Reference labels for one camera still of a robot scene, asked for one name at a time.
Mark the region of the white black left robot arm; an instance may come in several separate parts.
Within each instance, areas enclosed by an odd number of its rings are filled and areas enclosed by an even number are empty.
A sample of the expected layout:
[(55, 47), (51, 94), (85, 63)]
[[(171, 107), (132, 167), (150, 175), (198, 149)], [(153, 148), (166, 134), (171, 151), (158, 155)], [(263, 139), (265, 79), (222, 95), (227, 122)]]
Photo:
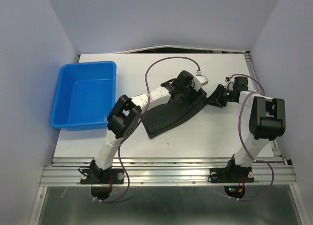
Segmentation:
[(184, 70), (154, 90), (119, 97), (108, 116), (105, 143), (91, 161), (86, 175), (98, 183), (108, 180), (116, 152), (139, 124), (143, 124), (149, 138), (154, 138), (195, 116), (205, 106), (203, 86), (207, 82), (201, 72), (192, 75)]

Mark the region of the black dotted skirt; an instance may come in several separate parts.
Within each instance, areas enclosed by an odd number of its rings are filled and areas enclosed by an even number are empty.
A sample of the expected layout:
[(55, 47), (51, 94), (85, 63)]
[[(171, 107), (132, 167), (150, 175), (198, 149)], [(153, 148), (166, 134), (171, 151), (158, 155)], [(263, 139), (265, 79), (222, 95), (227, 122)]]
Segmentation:
[(200, 89), (191, 102), (181, 97), (148, 110), (143, 126), (150, 139), (187, 122), (207, 105), (207, 93)]

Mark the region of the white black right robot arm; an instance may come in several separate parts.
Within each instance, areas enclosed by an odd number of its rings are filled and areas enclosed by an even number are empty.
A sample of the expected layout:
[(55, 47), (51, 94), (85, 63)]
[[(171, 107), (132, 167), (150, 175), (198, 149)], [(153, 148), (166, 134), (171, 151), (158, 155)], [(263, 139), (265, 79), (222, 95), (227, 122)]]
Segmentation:
[[(227, 103), (241, 104), (238, 119), (238, 134), (241, 148), (228, 161), (225, 175), (230, 181), (236, 181), (243, 174), (248, 174), (262, 149), (270, 142), (281, 137), (286, 130), (285, 100), (265, 96), (262, 93), (249, 90), (248, 79), (252, 77), (243, 74), (233, 74), (226, 78), (227, 84), (219, 84), (208, 98), (208, 105), (224, 108)], [(250, 108), (248, 122), (249, 134), (242, 137), (242, 115), (244, 108)]]

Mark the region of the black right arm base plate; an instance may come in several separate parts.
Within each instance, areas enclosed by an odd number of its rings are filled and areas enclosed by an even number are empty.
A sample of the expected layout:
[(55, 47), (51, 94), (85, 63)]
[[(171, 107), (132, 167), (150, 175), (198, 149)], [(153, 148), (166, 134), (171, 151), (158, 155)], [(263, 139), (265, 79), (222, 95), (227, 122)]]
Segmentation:
[(254, 177), (252, 168), (240, 167), (239, 169), (229, 170), (225, 168), (211, 168), (208, 181), (211, 183), (253, 183)]

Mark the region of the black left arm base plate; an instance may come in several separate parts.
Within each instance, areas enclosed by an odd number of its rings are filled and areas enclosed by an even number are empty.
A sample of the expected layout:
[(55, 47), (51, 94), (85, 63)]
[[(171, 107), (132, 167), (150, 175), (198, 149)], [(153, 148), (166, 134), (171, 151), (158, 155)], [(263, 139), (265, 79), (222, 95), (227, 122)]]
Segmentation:
[(123, 184), (124, 170), (120, 168), (108, 169), (100, 176), (93, 176), (89, 168), (78, 169), (81, 174), (80, 183), (86, 185), (92, 184)]

